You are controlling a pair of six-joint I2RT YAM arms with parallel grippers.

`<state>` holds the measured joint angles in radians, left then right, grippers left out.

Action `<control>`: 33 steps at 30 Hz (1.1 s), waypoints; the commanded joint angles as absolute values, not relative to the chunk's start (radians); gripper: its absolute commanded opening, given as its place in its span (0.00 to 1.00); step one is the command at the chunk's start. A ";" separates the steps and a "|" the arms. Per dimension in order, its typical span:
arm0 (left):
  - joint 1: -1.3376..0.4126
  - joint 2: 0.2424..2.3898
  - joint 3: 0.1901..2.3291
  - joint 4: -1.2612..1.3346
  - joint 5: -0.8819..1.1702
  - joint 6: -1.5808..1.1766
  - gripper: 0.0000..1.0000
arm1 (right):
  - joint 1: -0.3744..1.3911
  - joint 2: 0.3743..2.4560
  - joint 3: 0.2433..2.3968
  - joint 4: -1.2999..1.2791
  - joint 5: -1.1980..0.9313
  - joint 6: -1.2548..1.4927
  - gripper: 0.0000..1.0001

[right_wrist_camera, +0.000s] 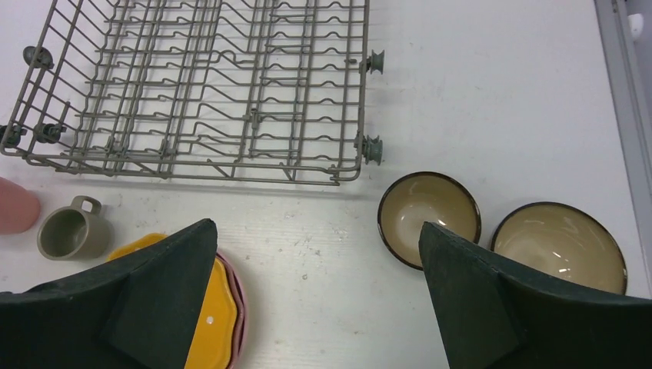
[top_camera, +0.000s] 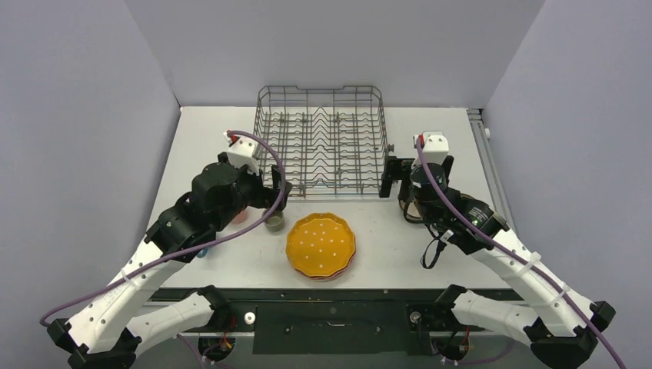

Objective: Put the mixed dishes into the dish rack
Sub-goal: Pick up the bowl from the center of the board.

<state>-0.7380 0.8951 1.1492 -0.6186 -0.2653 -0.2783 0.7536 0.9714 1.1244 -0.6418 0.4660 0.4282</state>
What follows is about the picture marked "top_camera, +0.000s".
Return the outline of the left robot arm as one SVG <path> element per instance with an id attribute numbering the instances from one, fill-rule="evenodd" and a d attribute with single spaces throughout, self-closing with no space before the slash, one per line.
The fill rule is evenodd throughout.
<path id="1" fill-rule="evenodd" d="M 195 176 L 191 190 L 163 211 L 135 253 L 100 293 L 81 298 L 67 319 L 47 313 L 52 341 L 68 352 L 72 368 L 128 368 L 149 348 L 198 327 L 219 331 L 231 321 L 228 299 L 215 287 L 196 288 L 174 304 L 148 314 L 141 306 L 203 249 L 220 244 L 219 232 L 249 207 L 265 216 L 281 210 L 291 186 L 281 162 L 266 187 L 257 171 L 221 153 Z"/>

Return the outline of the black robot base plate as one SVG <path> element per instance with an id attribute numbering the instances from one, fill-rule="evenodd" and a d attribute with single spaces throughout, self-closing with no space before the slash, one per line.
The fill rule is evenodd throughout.
<path id="1" fill-rule="evenodd" d="M 479 327 L 464 328 L 435 310 L 441 288 L 220 288 L 221 326 L 190 329 L 205 345 L 220 336 L 253 354 L 429 355 L 458 345 L 464 361 L 513 347 Z"/>

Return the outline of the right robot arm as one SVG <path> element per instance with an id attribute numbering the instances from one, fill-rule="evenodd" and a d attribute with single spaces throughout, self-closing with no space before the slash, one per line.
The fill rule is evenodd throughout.
<path id="1" fill-rule="evenodd" d="M 520 243 L 514 230 L 488 204 L 448 184 L 454 159 L 419 165 L 389 157 L 379 195 L 386 198 L 400 184 L 398 200 L 411 224 L 426 227 L 437 254 L 454 246 L 491 269 L 523 300 L 514 305 L 452 284 L 434 302 L 435 321 L 457 330 L 472 326 L 493 331 L 528 346 L 551 368 L 577 368 L 594 352 L 615 310 L 592 301 L 556 277 L 538 253 Z"/>

